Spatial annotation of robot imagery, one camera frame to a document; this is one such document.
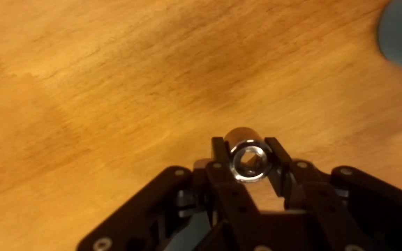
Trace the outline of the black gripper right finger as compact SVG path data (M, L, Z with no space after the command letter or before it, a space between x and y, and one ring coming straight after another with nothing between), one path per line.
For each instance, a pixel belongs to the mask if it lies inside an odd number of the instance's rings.
M287 209L306 210L331 251L402 251L402 189L352 165L330 174L268 136L271 185Z

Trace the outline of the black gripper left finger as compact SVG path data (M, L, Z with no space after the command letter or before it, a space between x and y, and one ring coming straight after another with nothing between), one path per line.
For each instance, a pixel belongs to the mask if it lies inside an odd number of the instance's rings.
M254 251L259 209L229 171L232 154L190 170L169 165L77 244L77 251Z

